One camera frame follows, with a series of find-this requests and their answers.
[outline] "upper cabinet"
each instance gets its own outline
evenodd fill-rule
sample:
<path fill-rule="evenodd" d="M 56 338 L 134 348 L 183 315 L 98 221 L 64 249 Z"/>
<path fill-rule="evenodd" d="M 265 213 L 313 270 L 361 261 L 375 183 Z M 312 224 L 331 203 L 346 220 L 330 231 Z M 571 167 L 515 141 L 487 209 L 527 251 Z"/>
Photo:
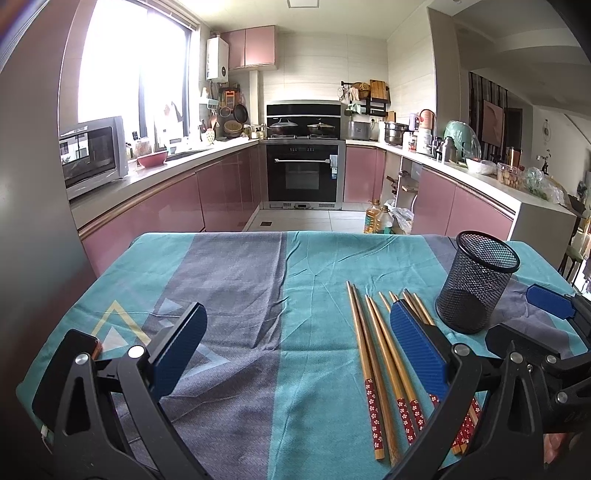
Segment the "upper cabinet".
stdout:
<path fill-rule="evenodd" d="M 233 32 L 222 33 L 220 36 L 229 47 L 228 69 L 244 68 L 246 30 L 234 30 Z"/>
<path fill-rule="evenodd" d="M 275 66 L 275 25 L 223 33 L 230 50 L 228 69 Z"/>

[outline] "white countertop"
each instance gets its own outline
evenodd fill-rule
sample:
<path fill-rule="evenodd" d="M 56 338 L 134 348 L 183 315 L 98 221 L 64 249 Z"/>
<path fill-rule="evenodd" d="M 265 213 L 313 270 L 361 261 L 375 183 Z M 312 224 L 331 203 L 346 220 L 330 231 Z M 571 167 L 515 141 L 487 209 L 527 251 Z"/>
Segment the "white countertop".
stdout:
<path fill-rule="evenodd" d="M 226 142 L 214 142 L 208 150 L 196 152 L 178 160 L 170 160 L 158 167 L 138 167 L 124 178 L 112 181 L 71 202 L 76 228 L 80 229 L 105 212 L 154 185 L 179 175 L 191 168 L 229 155 L 243 148 L 257 145 L 258 140 L 235 138 Z"/>
<path fill-rule="evenodd" d="M 546 200 L 536 197 L 535 195 L 531 195 L 520 190 L 512 189 L 511 187 L 502 184 L 496 178 L 489 177 L 486 175 L 478 175 L 476 173 L 469 173 L 466 168 L 457 166 L 452 163 L 443 164 L 427 155 L 411 152 L 408 150 L 403 150 L 401 147 L 394 147 L 392 145 L 388 145 L 386 143 L 381 142 L 347 140 L 346 143 L 347 145 L 377 147 L 385 151 L 396 153 L 405 158 L 409 158 L 410 160 L 420 163 L 421 165 L 432 168 L 433 170 L 440 171 L 441 173 L 453 179 L 456 179 L 457 181 L 461 181 L 462 183 L 473 188 L 474 190 L 482 192 L 487 197 L 496 200 L 498 203 L 506 206 L 508 209 L 513 210 L 515 213 L 519 212 L 519 208 L 521 207 L 522 203 L 526 203 L 528 205 L 534 205 L 537 207 L 554 210 L 556 212 L 574 215 L 571 211 L 569 211 L 562 205 L 547 202 Z"/>
<path fill-rule="evenodd" d="M 194 155 L 179 160 L 167 161 L 164 165 L 158 167 L 138 167 L 137 170 L 130 171 L 125 178 L 108 183 L 86 195 L 74 199 L 71 207 L 76 228 L 82 228 L 87 223 L 98 218 L 100 215 L 111 210 L 120 203 L 125 202 L 138 193 L 141 193 L 164 180 L 168 180 L 175 175 L 179 175 L 191 168 L 196 168 L 217 158 L 257 145 L 258 143 L 259 140 L 248 140 L 246 138 L 235 138 L 226 142 L 216 141 L 210 149 L 197 152 Z M 497 179 L 469 173 L 465 168 L 454 166 L 453 164 L 442 164 L 426 155 L 404 151 L 400 147 L 393 147 L 386 143 L 375 141 L 347 140 L 346 144 L 381 148 L 382 150 L 409 158 L 410 160 L 461 181 L 516 213 L 519 212 L 521 204 L 526 203 L 572 215 L 571 212 L 560 205 L 555 205 L 554 203 L 546 202 L 545 200 L 530 195 L 529 193 L 512 189 L 503 185 L 501 182 L 497 181 Z"/>

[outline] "cutting board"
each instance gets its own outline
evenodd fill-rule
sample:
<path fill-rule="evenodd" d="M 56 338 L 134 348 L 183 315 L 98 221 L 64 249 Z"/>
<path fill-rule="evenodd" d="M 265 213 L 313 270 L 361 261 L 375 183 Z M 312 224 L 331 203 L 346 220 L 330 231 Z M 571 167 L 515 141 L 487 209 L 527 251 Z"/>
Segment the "cutting board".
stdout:
<path fill-rule="evenodd" d="M 380 98 L 382 100 L 388 100 L 388 92 L 386 90 L 386 82 L 381 80 L 370 80 L 369 86 L 371 87 L 372 98 Z"/>

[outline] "plastic bag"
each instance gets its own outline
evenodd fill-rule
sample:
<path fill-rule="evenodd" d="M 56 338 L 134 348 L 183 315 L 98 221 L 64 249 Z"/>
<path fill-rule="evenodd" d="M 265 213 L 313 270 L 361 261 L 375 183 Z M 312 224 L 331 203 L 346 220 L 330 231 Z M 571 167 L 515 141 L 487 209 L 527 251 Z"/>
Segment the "plastic bag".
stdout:
<path fill-rule="evenodd" d="M 551 203 L 564 204 L 564 193 L 556 187 L 550 178 L 536 167 L 530 167 L 525 171 L 523 188 L 543 200 Z"/>
<path fill-rule="evenodd" d="M 388 208 L 401 230 L 406 235 L 410 235 L 410 230 L 413 228 L 414 213 L 407 208 L 392 207 L 391 205 L 388 205 Z"/>

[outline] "wall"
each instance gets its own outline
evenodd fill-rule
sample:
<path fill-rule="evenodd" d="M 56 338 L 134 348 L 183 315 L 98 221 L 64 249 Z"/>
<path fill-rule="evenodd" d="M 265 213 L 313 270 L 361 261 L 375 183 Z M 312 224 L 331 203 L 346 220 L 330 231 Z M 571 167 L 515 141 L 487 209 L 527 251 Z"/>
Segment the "wall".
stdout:
<path fill-rule="evenodd" d="M 13 476 L 53 461 L 15 395 L 47 336 L 95 279 L 66 197 L 60 70 L 78 0 L 50 1 L 0 73 L 0 427 Z M 21 462 L 11 466 L 9 462 Z"/>
<path fill-rule="evenodd" d="M 417 8 L 388 39 L 388 83 L 397 121 L 437 110 L 433 42 L 426 7 Z"/>
<path fill-rule="evenodd" d="M 384 40 L 344 34 L 281 33 L 277 70 L 259 75 L 261 116 L 273 100 L 338 100 L 343 82 L 388 81 Z"/>
<path fill-rule="evenodd" d="M 563 113 L 536 106 L 533 110 L 530 164 L 541 168 L 544 162 L 538 162 L 535 158 L 546 155 L 546 149 L 550 149 L 552 157 L 548 159 L 548 174 L 560 182 L 571 195 L 576 196 L 578 183 L 584 180 L 585 172 L 591 169 L 591 145 Z M 546 119 L 552 130 L 552 136 L 547 142 L 542 132 Z"/>
<path fill-rule="evenodd" d="M 435 62 L 437 93 L 437 137 L 443 137 L 450 120 L 462 117 L 460 50 L 456 24 L 449 15 L 427 9 Z"/>
<path fill-rule="evenodd" d="M 68 42 L 64 53 L 64 63 L 61 67 L 60 101 L 58 122 L 60 132 L 73 129 L 78 123 L 78 83 L 80 80 L 80 64 L 86 33 L 92 12 L 95 10 L 96 0 L 80 0 Z"/>

